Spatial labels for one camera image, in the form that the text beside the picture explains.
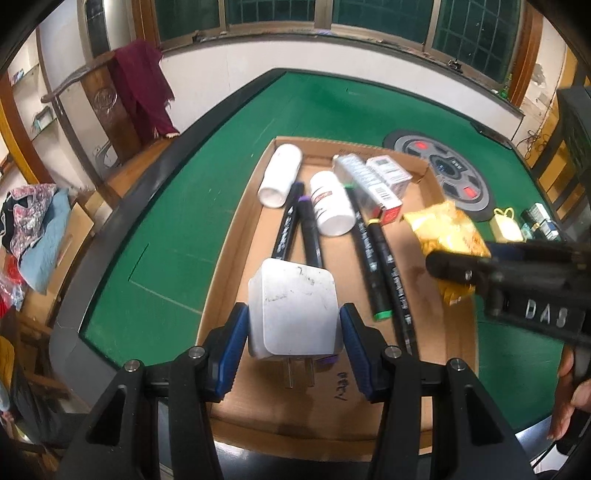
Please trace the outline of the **person right hand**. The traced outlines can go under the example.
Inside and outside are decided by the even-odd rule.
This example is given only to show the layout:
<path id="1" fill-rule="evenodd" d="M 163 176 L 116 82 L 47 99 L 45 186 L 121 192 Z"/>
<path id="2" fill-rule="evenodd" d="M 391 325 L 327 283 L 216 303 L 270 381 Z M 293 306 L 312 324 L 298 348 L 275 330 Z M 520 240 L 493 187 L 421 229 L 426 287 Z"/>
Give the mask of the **person right hand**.
<path id="1" fill-rule="evenodd" d="M 555 390 L 551 424 L 547 435 L 547 438 L 553 441 L 559 440 L 565 435 L 576 409 L 590 412 L 590 380 L 581 382 L 578 385 L 575 384 L 573 377 L 574 360 L 573 348 L 565 345 L 557 371 L 558 382 Z"/>

